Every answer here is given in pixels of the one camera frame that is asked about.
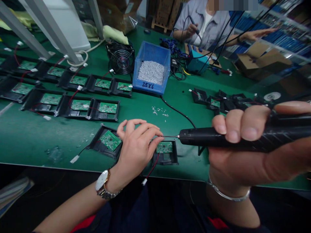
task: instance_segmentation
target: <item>white shirt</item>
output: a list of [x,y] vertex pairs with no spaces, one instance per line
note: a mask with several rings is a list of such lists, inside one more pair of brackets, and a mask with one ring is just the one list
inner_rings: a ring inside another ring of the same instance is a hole
[[[212,17],[213,17],[213,16],[209,15],[209,14],[205,11],[204,23],[203,23],[203,26],[202,26],[202,28],[201,28],[201,30],[200,30],[200,33],[199,33],[201,37],[203,37],[204,32],[205,32],[205,30],[206,30],[206,27],[207,27],[208,23],[210,22],[210,20],[212,19]],[[200,38],[197,37],[196,40],[195,40],[195,42],[194,42],[193,44],[194,44],[195,46],[199,46],[199,45],[200,45],[200,42],[201,42]]]

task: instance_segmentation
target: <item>hand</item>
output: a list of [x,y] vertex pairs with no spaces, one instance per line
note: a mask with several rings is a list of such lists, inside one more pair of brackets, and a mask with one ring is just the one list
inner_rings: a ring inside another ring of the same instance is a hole
[[160,128],[141,119],[125,120],[119,125],[117,134],[122,139],[123,146],[117,164],[110,169],[106,186],[112,193],[123,189],[143,171],[152,159],[157,145],[164,140]]
[[[306,102],[285,102],[275,106],[279,114],[311,113]],[[241,138],[258,140],[265,127],[270,109],[251,106],[230,111],[226,118],[215,116],[213,127],[231,143]],[[311,137],[281,146],[271,153],[209,148],[210,178],[221,192],[230,197],[241,197],[250,186],[287,181],[311,168]]]
[[186,38],[189,39],[191,38],[195,32],[197,31],[197,26],[198,24],[190,24],[189,27],[187,28],[187,31],[186,31]]
[[251,40],[251,41],[257,41],[258,38],[261,38],[265,35],[268,35],[270,33],[275,32],[276,30],[278,30],[277,28],[269,28],[269,29],[262,29],[262,30],[256,30],[256,31],[249,31],[244,33],[241,36],[241,40]]

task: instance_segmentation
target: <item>watch face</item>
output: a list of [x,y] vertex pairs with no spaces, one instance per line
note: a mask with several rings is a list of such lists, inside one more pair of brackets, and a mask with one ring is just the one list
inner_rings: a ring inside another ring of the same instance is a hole
[[100,190],[100,188],[104,185],[106,179],[108,176],[108,171],[104,171],[98,178],[96,185],[95,185],[95,189],[96,191]]

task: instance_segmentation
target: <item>blue plastic bin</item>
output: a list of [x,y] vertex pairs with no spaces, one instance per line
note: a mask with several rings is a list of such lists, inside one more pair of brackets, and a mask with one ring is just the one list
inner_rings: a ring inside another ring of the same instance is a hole
[[[155,61],[164,66],[162,85],[138,80],[138,73],[142,61]],[[154,94],[163,95],[168,80],[171,66],[171,50],[157,46],[146,41],[142,42],[138,55],[135,59],[135,68],[133,76],[133,88],[141,91],[147,91]]]

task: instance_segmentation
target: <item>silver bracelet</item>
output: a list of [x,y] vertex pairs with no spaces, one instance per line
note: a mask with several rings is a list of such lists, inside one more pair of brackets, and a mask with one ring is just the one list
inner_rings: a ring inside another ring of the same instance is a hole
[[213,182],[211,181],[211,178],[210,178],[210,175],[208,176],[208,181],[207,181],[207,184],[212,186],[212,188],[219,194],[221,195],[223,198],[225,199],[228,199],[230,201],[234,201],[234,202],[241,202],[241,201],[244,201],[246,200],[248,197],[249,197],[249,194],[250,194],[250,189],[247,191],[246,195],[243,196],[243,197],[237,197],[237,198],[234,198],[234,197],[229,197],[225,194],[223,194],[215,184],[213,184]]

